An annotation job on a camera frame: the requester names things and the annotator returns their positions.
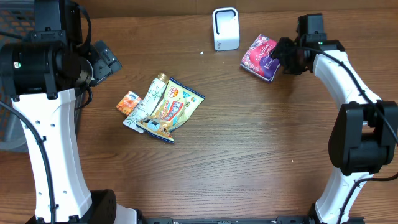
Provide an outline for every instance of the candy wrapper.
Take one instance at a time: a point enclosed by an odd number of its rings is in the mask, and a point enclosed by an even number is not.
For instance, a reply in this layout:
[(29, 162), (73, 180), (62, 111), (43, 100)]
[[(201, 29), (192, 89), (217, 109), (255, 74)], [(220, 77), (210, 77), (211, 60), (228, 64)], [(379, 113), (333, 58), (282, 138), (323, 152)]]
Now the candy wrapper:
[(155, 111), (137, 126), (164, 141), (174, 143), (170, 133), (185, 123), (205, 96), (183, 86), (173, 78)]
[(242, 58), (241, 66), (266, 82), (272, 82), (279, 68), (279, 60), (269, 56), (277, 42), (259, 35)]
[(141, 102), (141, 98), (132, 91), (129, 91), (126, 96), (118, 103), (116, 108), (124, 113), (125, 115), (129, 115), (131, 111)]

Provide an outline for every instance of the yellow snack bag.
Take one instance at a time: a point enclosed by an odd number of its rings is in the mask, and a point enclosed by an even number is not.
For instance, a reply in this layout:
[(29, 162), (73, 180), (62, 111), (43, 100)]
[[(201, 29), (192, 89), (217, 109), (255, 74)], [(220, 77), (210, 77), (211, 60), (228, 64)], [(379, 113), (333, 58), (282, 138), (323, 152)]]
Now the yellow snack bag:
[(170, 132), (185, 123), (204, 99), (205, 96), (171, 78), (161, 103), (137, 126), (155, 137), (174, 143)]

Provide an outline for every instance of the white box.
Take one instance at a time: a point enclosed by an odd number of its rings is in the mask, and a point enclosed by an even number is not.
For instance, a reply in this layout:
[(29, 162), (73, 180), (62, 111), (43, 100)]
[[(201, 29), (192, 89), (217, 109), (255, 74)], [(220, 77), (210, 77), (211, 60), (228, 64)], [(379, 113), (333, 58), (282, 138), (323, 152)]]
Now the white box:
[(213, 33), (215, 50), (234, 50), (239, 47), (239, 19), (235, 8), (214, 10)]

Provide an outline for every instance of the purple package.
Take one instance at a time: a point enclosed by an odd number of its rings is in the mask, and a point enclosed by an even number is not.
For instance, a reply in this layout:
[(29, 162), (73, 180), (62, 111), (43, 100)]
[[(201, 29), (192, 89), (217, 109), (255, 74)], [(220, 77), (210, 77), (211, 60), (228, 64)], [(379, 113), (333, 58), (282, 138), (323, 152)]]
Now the purple package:
[(241, 66), (266, 82), (272, 82), (280, 66), (279, 60), (269, 56), (276, 44), (276, 41), (260, 34), (244, 54)]

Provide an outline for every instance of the plastic wrapper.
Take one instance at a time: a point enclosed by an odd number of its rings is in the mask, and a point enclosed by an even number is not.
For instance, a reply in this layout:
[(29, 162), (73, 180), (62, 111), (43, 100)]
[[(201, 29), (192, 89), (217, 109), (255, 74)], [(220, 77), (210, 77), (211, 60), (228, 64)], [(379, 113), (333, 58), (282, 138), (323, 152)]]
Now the plastic wrapper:
[(138, 121), (149, 117), (154, 111), (156, 105), (161, 99), (169, 78), (167, 75), (160, 73), (157, 78), (154, 78), (152, 84), (150, 84), (149, 90), (144, 99), (134, 108), (131, 114), (123, 121), (123, 124), (127, 127), (144, 133), (144, 130), (139, 128), (136, 124)]
[(136, 93), (129, 91), (126, 96), (118, 103), (116, 108), (129, 116), (131, 111), (141, 102), (141, 97), (139, 97)]
[(157, 138), (174, 143), (170, 133), (185, 123), (204, 99), (205, 96), (171, 78), (163, 100), (151, 116), (137, 122), (137, 126)]

